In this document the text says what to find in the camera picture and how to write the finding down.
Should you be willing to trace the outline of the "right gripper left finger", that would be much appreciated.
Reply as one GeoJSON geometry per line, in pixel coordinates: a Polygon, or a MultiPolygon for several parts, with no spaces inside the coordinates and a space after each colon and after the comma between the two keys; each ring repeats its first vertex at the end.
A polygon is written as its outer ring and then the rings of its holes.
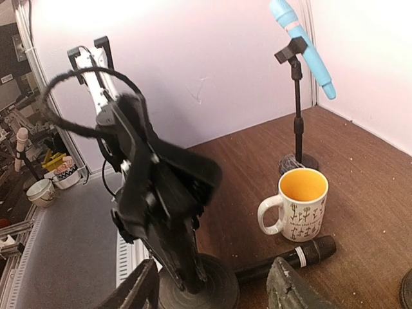
{"type": "Polygon", "coordinates": [[[159,288],[156,263],[145,259],[96,308],[158,308],[159,288]]]}

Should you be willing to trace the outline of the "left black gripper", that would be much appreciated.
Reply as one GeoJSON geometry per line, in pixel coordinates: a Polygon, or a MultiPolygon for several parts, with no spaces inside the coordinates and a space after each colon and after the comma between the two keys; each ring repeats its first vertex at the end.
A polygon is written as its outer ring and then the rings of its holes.
{"type": "Polygon", "coordinates": [[[117,190],[113,222],[126,243],[140,240],[173,278],[179,289],[203,278],[195,231],[206,205],[206,184],[185,180],[177,187],[148,186],[138,196],[137,186],[125,181],[117,190]]]}

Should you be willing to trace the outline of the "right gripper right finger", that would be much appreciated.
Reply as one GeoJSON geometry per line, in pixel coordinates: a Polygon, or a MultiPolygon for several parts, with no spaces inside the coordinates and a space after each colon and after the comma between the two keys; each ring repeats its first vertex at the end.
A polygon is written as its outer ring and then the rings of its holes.
{"type": "Polygon", "coordinates": [[[337,306],[318,294],[281,257],[275,258],[267,276],[268,308],[303,309],[337,306]]]}

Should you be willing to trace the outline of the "tall black phone stand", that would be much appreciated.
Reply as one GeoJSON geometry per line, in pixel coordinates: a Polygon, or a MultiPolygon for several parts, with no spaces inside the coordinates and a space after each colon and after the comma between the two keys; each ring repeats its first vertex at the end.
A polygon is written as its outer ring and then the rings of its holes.
{"type": "Polygon", "coordinates": [[[159,308],[236,308],[239,299],[239,284],[234,271],[220,259],[208,254],[199,254],[203,278],[191,283],[191,291],[179,289],[168,271],[158,275],[160,287],[159,308]]]}

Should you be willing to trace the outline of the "short stand with clip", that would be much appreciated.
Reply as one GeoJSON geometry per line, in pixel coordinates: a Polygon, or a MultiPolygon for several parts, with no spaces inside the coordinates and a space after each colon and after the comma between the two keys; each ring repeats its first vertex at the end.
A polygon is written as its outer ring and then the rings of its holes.
{"type": "Polygon", "coordinates": [[[403,309],[412,309],[412,270],[409,270],[402,278],[399,299],[403,309]]]}

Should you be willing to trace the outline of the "short stand with taped base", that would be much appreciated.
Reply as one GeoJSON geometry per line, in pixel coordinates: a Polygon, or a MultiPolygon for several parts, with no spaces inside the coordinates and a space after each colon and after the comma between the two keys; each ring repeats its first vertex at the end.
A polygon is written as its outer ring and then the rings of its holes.
{"type": "Polygon", "coordinates": [[[300,167],[319,169],[319,162],[311,155],[303,153],[303,133],[304,120],[301,114],[301,88],[300,81],[303,78],[301,62],[298,60],[297,41],[292,40],[281,51],[277,52],[274,57],[280,64],[288,62],[291,70],[291,79],[294,82],[295,95],[295,117],[294,117],[294,135],[295,135],[295,152],[288,154],[279,161],[279,173],[285,174],[287,171],[300,167]]]}

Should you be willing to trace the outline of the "blue toy microphone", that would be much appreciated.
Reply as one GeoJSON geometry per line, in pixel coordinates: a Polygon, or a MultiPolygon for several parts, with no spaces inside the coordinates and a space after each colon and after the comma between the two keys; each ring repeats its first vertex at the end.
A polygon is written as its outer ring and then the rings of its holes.
{"type": "MultiPolygon", "coordinates": [[[[299,18],[295,10],[284,0],[274,0],[270,2],[270,11],[277,23],[288,33],[292,40],[297,41],[298,53],[302,56],[306,51],[308,45],[304,40],[304,30],[299,22],[299,18]]],[[[332,82],[332,78],[320,56],[319,67],[321,72],[319,74],[318,83],[322,87],[324,94],[328,99],[336,98],[336,90],[332,82]]]]}

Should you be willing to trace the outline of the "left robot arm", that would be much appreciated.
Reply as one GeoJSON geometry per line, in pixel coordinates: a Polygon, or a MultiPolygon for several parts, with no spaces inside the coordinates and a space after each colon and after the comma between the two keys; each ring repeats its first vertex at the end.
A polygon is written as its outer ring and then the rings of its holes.
{"type": "Polygon", "coordinates": [[[89,50],[68,51],[97,113],[95,128],[76,134],[97,140],[104,158],[124,175],[112,219],[127,243],[140,240],[180,290],[197,294],[207,275],[198,255],[199,217],[219,187],[222,171],[210,158],[155,133],[141,91],[113,67],[107,37],[89,50]]]}

